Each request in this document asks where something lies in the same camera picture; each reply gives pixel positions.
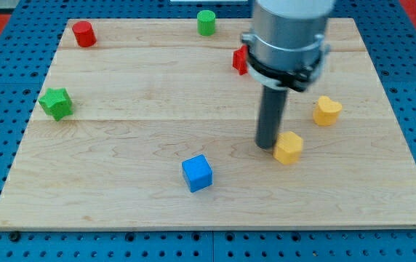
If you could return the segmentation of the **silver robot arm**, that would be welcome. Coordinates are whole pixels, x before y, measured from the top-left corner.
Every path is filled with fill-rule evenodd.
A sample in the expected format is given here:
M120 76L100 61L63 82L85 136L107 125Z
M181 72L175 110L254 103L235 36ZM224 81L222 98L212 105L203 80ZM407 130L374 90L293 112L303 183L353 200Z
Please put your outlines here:
M329 46L327 20L335 0L256 0L247 45L250 76L273 90L304 92L320 76Z

